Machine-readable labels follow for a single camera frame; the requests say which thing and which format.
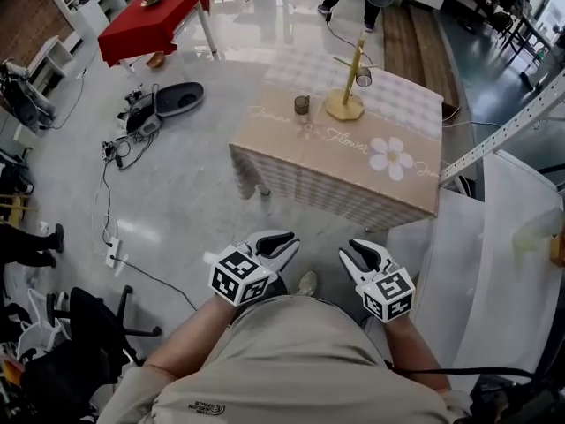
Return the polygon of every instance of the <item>white flower graphic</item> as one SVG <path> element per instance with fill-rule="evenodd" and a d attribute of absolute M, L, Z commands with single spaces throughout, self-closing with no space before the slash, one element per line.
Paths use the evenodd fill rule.
<path fill-rule="evenodd" d="M 371 168 L 383 171 L 388 167 L 388 175 L 392 180 L 403 180 L 404 168 L 414 166 L 414 159 L 410 154 L 403 152 L 404 144 L 395 137 L 391 137 L 388 143 L 382 138 L 373 138 L 371 148 L 378 153 L 369 161 Z"/>

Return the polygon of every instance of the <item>black office chair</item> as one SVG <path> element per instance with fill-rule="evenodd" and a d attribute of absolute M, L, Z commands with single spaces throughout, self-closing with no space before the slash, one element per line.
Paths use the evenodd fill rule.
<path fill-rule="evenodd" d="M 90 413 L 90 398 L 104 384 L 115 384 L 128 363 L 127 352 L 141 366 L 126 336 L 157 337 L 153 331 L 125 329 L 124 311 L 130 286 L 125 286 L 117 315 L 86 291 L 71 291 L 70 311 L 54 308 L 55 294 L 47 297 L 48 320 L 71 320 L 72 340 L 64 341 L 52 352 L 31 360 L 21 377 L 21 387 L 40 415 L 53 422 L 74 422 Z"/>

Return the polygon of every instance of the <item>bottle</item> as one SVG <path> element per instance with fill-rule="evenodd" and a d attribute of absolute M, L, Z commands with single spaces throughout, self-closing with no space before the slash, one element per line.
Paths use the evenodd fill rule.
<path fill-rule="evenodd" d="M 521 252 L 538 251 L 545 239 L 561 232 L 562 225 L 563 211 L 560 208 L 553 208 L 524 223 L 514 233 L 512 245 L 515 250 Z"/>

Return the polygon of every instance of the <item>shiny floor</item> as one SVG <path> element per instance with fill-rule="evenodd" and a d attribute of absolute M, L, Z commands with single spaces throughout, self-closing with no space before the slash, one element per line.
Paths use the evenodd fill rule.
<path fill-rule="evenodd" d="M 200 82 L 206 99 L 194 112 L 168 119 L 153 146 L 132 168 L 118 171 L 109 165 L 111 190 L 109 232 L 123 244 L 119 255 L 147 273 L 182 289 L 199 307 L 212 292 L 207 287 L 209 267 L 205 252 L 218 253 L 230 243 L 265 229 L 296 232 L 302 246 L 283 272 L 289 289 L 296 288 L 308 269 L 320 275 L 319 296 L 331 299 L 357 318 L 365 315 L 353 285 L 337 257 L 350 238 L 383 243 L 379 234 L 324 211 L 271 196 L 242 201 L 237 195 L 228 143 L 246 106 L 261 85 L 270 59 L 285 45 L 350 56 L 352 47 L 336 39 L 316 12 L 321 0 L 212 0 L 210 26 L 218 56 L 210 55 L 205 36 L 194 19 L 177 38 L 178 53 L 159 71 L 135 63 L 146 89 L 191 80 Z M 362 28 L 363 0 L 342 0 L 330 26 L 355 41 Z M 376 33 L 365 44 L 376 64 L 383 63 L 380 18 Z M 37 215 L 29 214 L 26 227 L 38 232 L 40 221 L 66 231 L 65 252 L 55 269 L 30 269 L 12 264 L 6 285 L 12 298 L 26 302 L 29 285 L 41 292 L 83 287 L 117 308 L 125 284 L 134 293 L 126 311 L 129 327 L 151 329 L 161 325 L 168 335 L 193 311 L 183 297 L 161 284 L 124 267 L 119 276 L 106 267 L 102 219 L 108 211 L 108 191 L 101 185 L 102 142 L 113 139 L 115 115 L 135 83 L 121 67 L 103 63 L 97 45 L 85 42 L 76 52 L 76 72 L 63 80 L 50 98 L 60 125 L 81 89 L 79 73 L 86 67 L 83 94 L 61 130 L 45 133 L 29 157 L 34 177 Z M 131 160 L 141 146 L 133 145 Z M 146 355 L 160 338 L 133 338 Z"/>
<path fill-rule="evenodd" d="M 456 15 L 442 11 L 438 17 L 453 52 L 456 74 L 463 85 L 469 106 L 468 115 L 458 118 L 456 123 L 469 119 L 506 124 L 535 98 L 535 94 L 530 93 L 519 78 L 519 73 L 524 70 L 527 73 L 535 71 L 531 56 L 522 53 L 509 64 L 514 50 L 508 47 L 502 51 L 502 40 L 498 39 L 498 34 L 490 26 L 476 26 L 477 34 L 472 35 L 458 25 Z M 446 129 L 444 145 L 448 142 L 447 132 L 451 134 L 461 130 L 463 126 Z M 479 144 L 496 130 L 498 128 L 491 125 L 472 125 L 473 144 Z M 541 169 L 565 163 L 564 143 L 565 125 L 542 120 L 515 137 L 504 149 L 532 168 Z M 548 178 L 560 183 L 565 180 L 565 172 L 552 173 Z"/>

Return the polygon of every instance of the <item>beige shirt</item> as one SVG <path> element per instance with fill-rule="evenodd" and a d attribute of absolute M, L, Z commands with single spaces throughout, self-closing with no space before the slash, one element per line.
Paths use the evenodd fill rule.
<path fill-rule="evenodd" d="M 194 375 L 130 369 L 98 422 L 447 423 L 464 409 L 388 370 L 339 308 L 284 296 L 247 310 Z"/>

